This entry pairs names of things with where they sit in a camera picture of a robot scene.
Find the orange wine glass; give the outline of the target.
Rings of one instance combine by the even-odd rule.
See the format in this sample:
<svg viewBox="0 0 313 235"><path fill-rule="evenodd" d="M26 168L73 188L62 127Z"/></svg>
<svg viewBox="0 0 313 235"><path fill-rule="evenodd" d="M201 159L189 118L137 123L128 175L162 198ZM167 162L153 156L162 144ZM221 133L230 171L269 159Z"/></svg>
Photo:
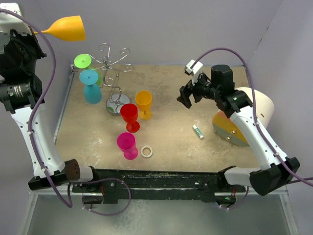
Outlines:
<svg viewBox="0 0 313 235"><path fill-rule="evenodd" d="M139 117L142 120L149 120L152 117L150 107L152 105L152 95L149 91L140 91L135 96Z"/></svg>
<svg viewBox="0 0 313 235"><path fill-rule="evenodd" d="M66 42L78 42L86 39L83 20L79 15L60 18L41 32Z"/></svg>

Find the pink plastic wine glass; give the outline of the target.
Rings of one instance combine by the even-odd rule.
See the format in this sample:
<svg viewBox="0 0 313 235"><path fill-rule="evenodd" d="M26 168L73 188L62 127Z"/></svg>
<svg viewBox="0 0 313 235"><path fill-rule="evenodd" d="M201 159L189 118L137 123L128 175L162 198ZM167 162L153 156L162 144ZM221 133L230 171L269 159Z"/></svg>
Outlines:
<svg viewBox="0 0 313 235"><path fill-rule="evenodd" d="M117 146L123 152L127 160L134 160L138 156L138 149L136 148L136 139L132 133L121 133L117 140Z"/></svg>

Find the blue plastic wine glass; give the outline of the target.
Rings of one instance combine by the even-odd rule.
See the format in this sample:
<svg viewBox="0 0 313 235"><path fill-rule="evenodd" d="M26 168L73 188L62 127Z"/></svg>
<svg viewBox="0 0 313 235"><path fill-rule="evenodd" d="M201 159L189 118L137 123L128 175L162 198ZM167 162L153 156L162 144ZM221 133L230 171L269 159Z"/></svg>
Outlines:
<svg viewBox="0 0 313 235"><path fill-rule="evenodd" d="M89 104L97 104L102 100L100 87L97 85L98 74L94 70L84 70L79 79L85 85L83 89L84 98Z"/></svg>

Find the green plastic wine glass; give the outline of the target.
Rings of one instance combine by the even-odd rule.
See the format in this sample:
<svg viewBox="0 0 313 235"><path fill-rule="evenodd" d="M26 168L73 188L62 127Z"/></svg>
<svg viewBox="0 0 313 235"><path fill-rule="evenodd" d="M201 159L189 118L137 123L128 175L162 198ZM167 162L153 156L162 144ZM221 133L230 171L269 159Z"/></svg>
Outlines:
<svg viewBox="0 0 313 235"><path fill-rule="evenodd" d="M92 62L92 56L86 53L79 54L74 59L75 67L82 69L83 72L87 71L87 74L96 75L97 80L95 83L96 85L101 87L102 86L101 76L99 75L98 70L94 68L93 66L91 66L91 62Z"/></svg>

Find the orange wine glass front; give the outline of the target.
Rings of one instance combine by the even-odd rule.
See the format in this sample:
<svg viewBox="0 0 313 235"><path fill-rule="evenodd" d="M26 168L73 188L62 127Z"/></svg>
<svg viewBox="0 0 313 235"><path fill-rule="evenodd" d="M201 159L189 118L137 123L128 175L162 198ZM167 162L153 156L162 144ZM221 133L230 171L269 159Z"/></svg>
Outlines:
<svg viewBox="0 0 313 235"><path fill-rule="evenodd" d="M83 20L79 15L60 18L41 32L66 42L78 42L86 39Z"/></svg>

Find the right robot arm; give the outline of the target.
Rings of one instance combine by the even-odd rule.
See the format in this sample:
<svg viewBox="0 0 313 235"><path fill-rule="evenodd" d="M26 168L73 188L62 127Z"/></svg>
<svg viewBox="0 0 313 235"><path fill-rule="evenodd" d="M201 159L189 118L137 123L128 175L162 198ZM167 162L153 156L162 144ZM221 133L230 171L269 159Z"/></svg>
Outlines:
<svg viewBox="0 0 313 235"><path fill-rule="evenodd" d="M252 187L259 195L265 196L288 184L299 169L300 162L296 157L289 158L263 124L253 118L253 103L244 91L235 89L232 69L228 65L215 65L208 78L202 63L191 60L184 72L192 79L180 88L177 100L186 108L192 105L191 95L195 102L202 98L214 100L239 128L259 163L258 168L232 166L224 169L224 176L217 180L218 188L230 191L235 185L242 185Z"/></svg>

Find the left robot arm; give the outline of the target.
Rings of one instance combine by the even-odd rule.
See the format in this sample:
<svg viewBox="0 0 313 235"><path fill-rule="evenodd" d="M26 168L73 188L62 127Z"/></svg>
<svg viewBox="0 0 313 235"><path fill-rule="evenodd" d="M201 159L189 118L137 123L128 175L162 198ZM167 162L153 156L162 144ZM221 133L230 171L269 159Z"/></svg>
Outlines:
<svg viewBox="0 0 313 235"><path fill-rule="evenodd" d="M31 190L83 182L95 192L101 181L92 167L79 166L76 159L64 161L55 146L47 122L42 82L35 74L36 61L46 57L34 35L11 29L0 34L0 101L19 127L33 164Z"/></svg>

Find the red plastic wine glass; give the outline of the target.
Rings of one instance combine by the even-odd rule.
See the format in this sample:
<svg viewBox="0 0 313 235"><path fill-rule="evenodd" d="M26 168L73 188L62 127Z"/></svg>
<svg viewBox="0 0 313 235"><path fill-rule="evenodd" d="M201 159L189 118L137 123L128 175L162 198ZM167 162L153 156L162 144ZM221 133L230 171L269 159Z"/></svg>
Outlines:
<svg viewBox="0 0 313 235"><path fill-rule="evenodd" d="M122 118L127 123L126 129L130 133L135 133L140 129L140 124L137 122L138 119L138 108L132 103L124 104L120 109Z"/></svg>

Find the white green lip balm tube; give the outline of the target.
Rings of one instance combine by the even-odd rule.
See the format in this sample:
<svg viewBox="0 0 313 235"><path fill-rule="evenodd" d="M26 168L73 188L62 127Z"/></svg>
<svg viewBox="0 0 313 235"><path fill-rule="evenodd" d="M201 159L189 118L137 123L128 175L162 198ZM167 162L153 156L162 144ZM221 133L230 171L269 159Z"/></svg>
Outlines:
<svg viewBox="0 0 313 235"><path fill-rule="evenodd" d="M198 126L193 125L192 128L195 131L195 133L197 134L197 136L202 140L204 138L204 136L203 136L202 132L200 131L200 129L198 128Z"/></svg>

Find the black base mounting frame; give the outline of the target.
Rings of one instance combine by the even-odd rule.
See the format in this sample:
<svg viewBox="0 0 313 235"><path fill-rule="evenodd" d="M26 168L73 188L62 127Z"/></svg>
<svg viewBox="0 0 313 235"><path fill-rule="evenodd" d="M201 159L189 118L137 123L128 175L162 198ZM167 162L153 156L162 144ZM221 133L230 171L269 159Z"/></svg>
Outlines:
<svg viewBox="0 0 313 235"><path fill-rule="evenodd" d="M228 184L221 172L179 172L94 169L91 184L78 183L75 193L101 194L103 203L118 200L199 200L234 204L244 186Z"/></svg>

